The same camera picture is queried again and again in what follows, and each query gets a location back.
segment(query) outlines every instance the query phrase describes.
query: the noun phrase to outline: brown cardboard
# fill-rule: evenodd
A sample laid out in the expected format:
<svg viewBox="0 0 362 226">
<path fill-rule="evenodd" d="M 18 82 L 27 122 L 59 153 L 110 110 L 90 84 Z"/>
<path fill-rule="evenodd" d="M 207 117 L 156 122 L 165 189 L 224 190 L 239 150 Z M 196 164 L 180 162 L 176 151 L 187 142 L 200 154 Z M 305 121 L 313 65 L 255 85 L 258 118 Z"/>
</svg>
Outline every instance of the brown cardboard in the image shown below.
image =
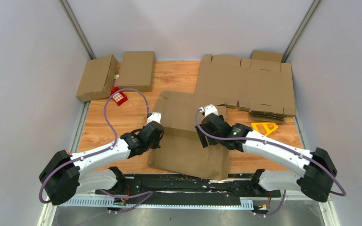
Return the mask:
<svg viewBox="0 0 362 226">
<path fill-rule="evenodd" d="M 162 114 L 161 124 L 166 135 L 199 139 L 195 130 L 196 110 L 209 104 L 217 106 L 219 114 L 226 119 L 226 108 L 218 106 L 225 103 L 224 98 L 174 91 L 163 91 L 162 97 L 157 100 L 153 111 Z M 203 116 L 199 114 L 198 119 L 202 121 Z"/>
<path fill-rule="evenodd" d="M 294 116 L 290 63 L 282 53 L 253 51 L 251 59 L 207 54 L 200 63 L 195 93 L 226 98 L 227 107 L 249 111 L 252 119 L 284 122 Z"/>
<path fill-rule="evenodd" d="M 75 96 L 83 102 L 109 97 L 116 67 L 113 55 L 88 61 Z"/>
<path fill-rule="evenodd" d="M 142 92 L 152 91 L 155 53 L 124 52 L 120 68 L 118 87 L 133 88 Z"/>
<path fill-rule="evenodd" d="M 154 112 L 162 114 L 165 134 L 161 148 L 152 150 L 149 165 L 205 179 L 226 179 L 228 150 L 221 145 L 202 148 L 195 130 L 196 110 L 209 104 L 224 104 L 225 99 L 172 91 L 163 91 L 162 96 L 157 100 Z M 226 117 L 224 106 L 217 106 L 217 109 Z"/>
</svg>

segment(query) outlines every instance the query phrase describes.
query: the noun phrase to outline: tabletop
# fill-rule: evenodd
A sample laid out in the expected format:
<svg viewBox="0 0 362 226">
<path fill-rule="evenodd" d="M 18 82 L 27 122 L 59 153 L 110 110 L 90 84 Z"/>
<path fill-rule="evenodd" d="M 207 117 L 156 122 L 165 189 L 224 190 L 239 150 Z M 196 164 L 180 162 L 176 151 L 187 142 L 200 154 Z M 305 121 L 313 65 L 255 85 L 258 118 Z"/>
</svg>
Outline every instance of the tabletop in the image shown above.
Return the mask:
<svg viewBox="0 0 362 226">
<path fill-rule="evenodd" d="M 200 61 L 159 61 L 156 62 L 155 78 L 152 92 L 144 92 L 150 109 L 153 110 L 156 100 L 164 90 L 194 93 L 199 71 Z M 121 106 L 110 101 L 107 107 L 107 117 L 116 129 L 118 135 L 142 128 L 146 124 L 146 106 L 142 97 L 136 92 L 125 92 L 128 100 Z M 82 138 L 78 152 L 107 144 L 114 140 L 114 134 L 103 117 L 103 105 L 106 99 L 91 101 L 87 113 Z M 227 108 L 227 122 L 230 125 L 241 123 L 250 126 L 254 121 L 249 118 L 248 112 Z M 268 137 L 287 145 L 301 147 L 299 135 L 293 118 L 286 118 L 285 124 L 278 124 L 278 129 Z M 169 173 L 168 171 L 153 169 L 148 166 L 151 150 L 142 155 L 127 160 L 116 161 L 110 166 L 117 166 L 123 173 Z M 287 170 L 275 162 L 255 154 L 230 151 L 230 173 L 254 173 L 256 169 Z"/>
</svg>

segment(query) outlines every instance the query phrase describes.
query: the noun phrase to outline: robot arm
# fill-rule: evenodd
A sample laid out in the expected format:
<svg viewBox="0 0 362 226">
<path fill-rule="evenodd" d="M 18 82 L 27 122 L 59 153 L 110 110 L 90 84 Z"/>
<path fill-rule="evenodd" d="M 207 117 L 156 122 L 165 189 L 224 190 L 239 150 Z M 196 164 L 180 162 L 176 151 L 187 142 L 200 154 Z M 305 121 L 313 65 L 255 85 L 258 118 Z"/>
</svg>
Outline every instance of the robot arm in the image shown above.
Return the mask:
<svg viewBox="0 0 362 226">
<path fill-rule="evenodd" d="M 47 182 L 45 191 L 52 204 L 60 205 L 78 193 L 113 188 L 122 176 L 120 171 L 107 169 L 94 172 L 94 170 L 111 162 L 143 154 L 150 148 L 160 148 L 159 142 L 164 133 L 160 120 L 161 114 L 153 112 L 148 117 L 145 127 L 121 135 L 115 146 L 111 142 L 87 152 L 66 153 L 65 150 L 57 152 L 40 174 L 41 183 L 47 175 L 63 163 L 81 159 L 65 166 Z"/>
<path fill-rule="evenodd" d="M 209 135 L 226 138 L 219 140 L 206 137 L 196 126 L 204 148 L 219 143 L 230 150 L 236 149 L 241 152 L 260 155 L 290 169 L 290 171 L 277 172 L 258 169 L 251 180 L 252 187 L 265 191 L 300 190 L 313 200 L 327 201 L 333 180 L 323 170 L 307 160 L 307 158 L 316 160 L 333 176 L 336 176 L 337 170 L 327 151 L 321 148 L 317 148 L 314 152 L 295 148 L 265 137 L 252 128 L 239 123 L 230 126 L 224 121 L 222 115 L 218 115 L 217 109 L 213 105 L 201 108 L 200 112 L 205 116 L 200 124 L 202 130 Z M 286 149 L 292 149 L 299 155 Z"/>
</svg>

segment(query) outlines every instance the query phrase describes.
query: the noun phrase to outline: cardboard box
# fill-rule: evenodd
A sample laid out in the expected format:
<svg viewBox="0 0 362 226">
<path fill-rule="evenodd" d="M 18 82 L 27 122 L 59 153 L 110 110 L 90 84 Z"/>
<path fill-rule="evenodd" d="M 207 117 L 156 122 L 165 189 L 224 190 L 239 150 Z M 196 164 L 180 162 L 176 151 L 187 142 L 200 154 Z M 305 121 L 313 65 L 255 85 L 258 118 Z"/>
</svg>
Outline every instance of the cardboard box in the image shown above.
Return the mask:
<svg viewBox="0 0 362 226">
<path fill-rule="evenodd" d="M 251 59 L 207 54 L 200 63 L 195 93 L 226 98 L 227 107 L 249 111 L 252 119 L 284 122 L 294 116 L 292 66 L 282 53 L 253 51 Z"/>
<path fill-rule="evenodd" d="M 124 52 L 118 87 L 152 91 L 155 70 L 154 52 Z"/>
<path fill-rule="evenodd" d="M 152 150 L 149 165 L 205 179 L 226 179 L 229 170 L 228 149 L 221 145 L 202 148 L 195 130 L 195 113 L 202 106 L 221 105 L 225 99 L 181 92 L 163 91 L 154 111 L 162 113 L 165 129 L 160 149 Z M 219 114 L 226 118 L 224 106 Z"/>
<path fill-rule="evenodd" d="M 116 67 L 113 55 L 88 61 L 75 96 L 83 102 L 109 97 Z"/>
</svg>

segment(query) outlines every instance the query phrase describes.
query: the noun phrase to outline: yellow plastic triangle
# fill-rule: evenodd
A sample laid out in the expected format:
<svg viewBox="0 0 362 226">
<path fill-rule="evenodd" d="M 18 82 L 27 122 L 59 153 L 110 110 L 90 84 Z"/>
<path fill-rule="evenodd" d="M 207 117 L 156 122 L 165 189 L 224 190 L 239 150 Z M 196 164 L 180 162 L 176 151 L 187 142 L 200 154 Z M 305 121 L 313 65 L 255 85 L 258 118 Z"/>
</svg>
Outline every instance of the yellow plastic triangle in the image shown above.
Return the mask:
<svg viewBox="0 0 362 226">
<path fill-rule="evenodd" d="M 264 130 L 266 131 L 265 136 L 270 135 L 272 132 L 274 132 L 276 129 L 278 129 L 278 125 L 275 122 L 255 122 L 250 124 L 254 130 L 260 133 L 260 130 L 257 126 L 261 125 L 263 126 Z"/>
</svg>

